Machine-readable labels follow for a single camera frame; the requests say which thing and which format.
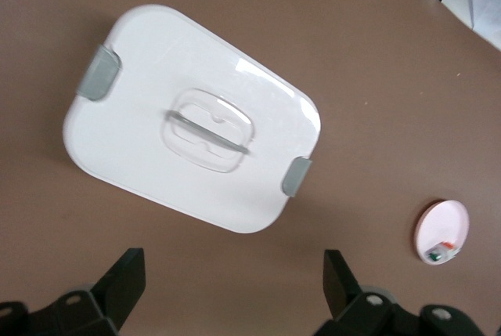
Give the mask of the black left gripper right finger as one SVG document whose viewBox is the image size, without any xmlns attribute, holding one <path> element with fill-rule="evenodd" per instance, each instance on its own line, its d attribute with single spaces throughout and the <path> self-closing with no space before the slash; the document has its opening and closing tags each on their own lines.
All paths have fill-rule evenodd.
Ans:
<svg viewBox="0 0 501 336">
<path fill-rule="evenodd" d="M 338 250 L 324 251 L 323 293 L 331 319 L 317 335 L 482 334 L 467 314 L 451 306 L 426 305 L 414 315 L 384 294 L 364 291 Z"/>
</svg>

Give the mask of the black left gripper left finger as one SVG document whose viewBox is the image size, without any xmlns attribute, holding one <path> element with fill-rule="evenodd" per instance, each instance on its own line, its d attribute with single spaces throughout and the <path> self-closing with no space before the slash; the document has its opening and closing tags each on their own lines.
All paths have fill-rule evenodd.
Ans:
<svg viewBox="0 0 501 336">
<path fill-rule="evenodd" d="M 144 250 L 129 248 L 91 287 L 79 287 L 31 312 L 1 304 L 2 335 L 118 335 L 146 287 Z"/>
</svg>

